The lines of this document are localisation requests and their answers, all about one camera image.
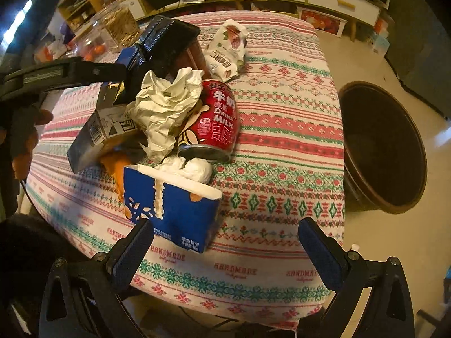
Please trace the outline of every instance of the finger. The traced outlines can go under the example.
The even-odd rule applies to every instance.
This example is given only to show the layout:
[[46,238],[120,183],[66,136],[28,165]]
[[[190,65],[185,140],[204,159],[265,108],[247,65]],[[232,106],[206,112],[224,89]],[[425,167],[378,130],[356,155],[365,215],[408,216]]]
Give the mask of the finger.
[[41,109],[36,119],[36,126],[42,126],[44,124],[47,124],[52,119],[53,114],[51,112],[49,112],[47,109]]
[[13,159],[14,178],[23,180],[30,171],[32,156],[31,154],[18,155]]
[[3,143],[5,138],[6,138],[6,130],[0,127],[0,144]]
[[26,150],[29,153],[32,153],[33,149],[36,147],[38,142],[39,142],[39,135],[37,134],[36,128],[33,127],[32,133],[30,134],[30,136],[28,136],[28,138],[26,139],[26,142],[25,142]]

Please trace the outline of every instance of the wooden drawer handle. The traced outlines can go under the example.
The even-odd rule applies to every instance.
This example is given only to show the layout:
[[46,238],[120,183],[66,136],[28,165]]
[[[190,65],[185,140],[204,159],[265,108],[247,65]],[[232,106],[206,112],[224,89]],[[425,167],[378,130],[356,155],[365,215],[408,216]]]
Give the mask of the wooden drawer handle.
[[337,0],[337,2],[338,2],[338,5],[342,5],[344,7],[347,7],[348,9],[355,10],[355,5],[353,5],[351,3],[347,3],[344,0]]

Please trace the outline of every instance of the screw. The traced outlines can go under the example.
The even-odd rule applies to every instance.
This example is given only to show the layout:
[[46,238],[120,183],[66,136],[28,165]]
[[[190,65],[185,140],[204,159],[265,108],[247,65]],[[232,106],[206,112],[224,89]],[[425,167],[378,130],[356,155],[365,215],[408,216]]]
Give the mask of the screw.
[[400,265],[400,264],[401,264],[401,262],[399,261],[399,259],[396,258],[396,257],[390,257],[390,258],[389,258],[389,261],[390,261],[390,263],[392,263],[393,265]]
[[61,267],[64,264],[65,260],[63,258],[58,258],[55,260],[55,267]]
[[94,254],[92,259],[94,259],[96,262],[102,262],[103,259],[105,259],[106,257],[107,257],[107,254],[105,252],[98,252],[98,253]]
[[351,250],[348,252],[348,258],[352,261],[356,261],[357,259],[359,259],[359,254],[357,252],[354,252],[354,250]]

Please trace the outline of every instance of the floor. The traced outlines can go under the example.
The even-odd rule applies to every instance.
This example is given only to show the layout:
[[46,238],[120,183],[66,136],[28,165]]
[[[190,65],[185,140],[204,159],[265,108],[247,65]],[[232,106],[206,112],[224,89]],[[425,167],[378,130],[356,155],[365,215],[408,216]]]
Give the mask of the floor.
[[[400,215],[382,211],[347,213],[344,248],[349,249],[352,244],[358,244],[362,256],[374,261],[385,261],[391,255],[397,256],[407,277],[414,312],[423,309],[440,318],[444,310],[441,305],[443,279],[451,264],[451,197],[447,193],[451,182],[451,129],[446,132],[450,125],[434,110],[405,92],[388,63],[373,54],[365,43],[351,42],[346,36],[339,39],[324,32],[318,32],[318,35],[337,89],[350,81],[363,80],[390,92],[415,121],[428,158],[428,182],[418,205]],[[344,338],[352,336],[368,293],[366,291],[360,299],[343,334]],[[146,313],[149,315],[147,310],[150,306],[154,312],[171,310],[168,306],[164,308],[164,303],[158,304],[161,306],[157,307],[156,300],[146,296],[127,302],[137,321]],[[170,315],[177,316],[176,321],[184,325],[182,319],[187,318],[176,308],[172,310]],[[190,314],[208,326],[222,320],[215,320],[211,315],[201,316],[201,313],[196,312]],[[428,323],[417,321],[418,337],[429,337],[432,330]]]

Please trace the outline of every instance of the white food wrapper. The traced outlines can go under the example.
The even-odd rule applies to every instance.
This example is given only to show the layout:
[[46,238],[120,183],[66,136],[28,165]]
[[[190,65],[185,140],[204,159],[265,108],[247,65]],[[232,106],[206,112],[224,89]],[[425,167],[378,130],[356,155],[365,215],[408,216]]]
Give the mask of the white food wrapper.
[[203,74],[202,70],[181,68],[172,84],[157,78],[152,70],[145,75],[141,91],[126,111],[146,133],[147,147],[141,147],[150,160],[160,163],[174,148],[171,130],[182,125],[199,100]]
[[207,66],[213,76],[227,82],[238,75],[244,65],[247,28],[235,20],[226,20],[204,50]]
[[185,164],[185,158],[169,156],[155,169],[207,184],[210,181],[213,169],[205,159],[194,158]]

